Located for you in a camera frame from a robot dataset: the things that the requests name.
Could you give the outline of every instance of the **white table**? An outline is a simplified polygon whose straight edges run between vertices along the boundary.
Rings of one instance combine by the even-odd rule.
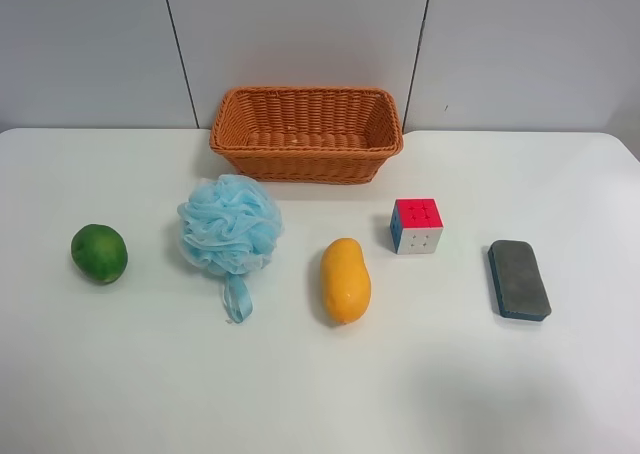
[[[603,134],[416,132],[371,184],[267,184],[286,232],[226,320],[175,248],[176,206],[230,172],[195,130],[0,135],[0,452],[640,452],[640,164]],[[396,256],[393,201],[433,197],[438,250]],[[124,237],[97,286],[69,245]],[[318,262],[360,241],[373,297],[331,329]],[[496,315],[486,248],[529,241],[553,313]]]

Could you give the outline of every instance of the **green lime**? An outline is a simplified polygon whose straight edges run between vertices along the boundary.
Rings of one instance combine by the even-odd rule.
[[[127,246],[122,236],[109,226],[89,224],[71,240],[73,262],[94,281],[109,283],[127,267]]]

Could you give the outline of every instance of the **orange wicker basket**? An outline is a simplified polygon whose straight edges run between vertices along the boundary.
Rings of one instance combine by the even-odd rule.
[[[254,179],[361,184],[402,150],[402,132],[381,89],[245,87],[225,96],[209,144]]]

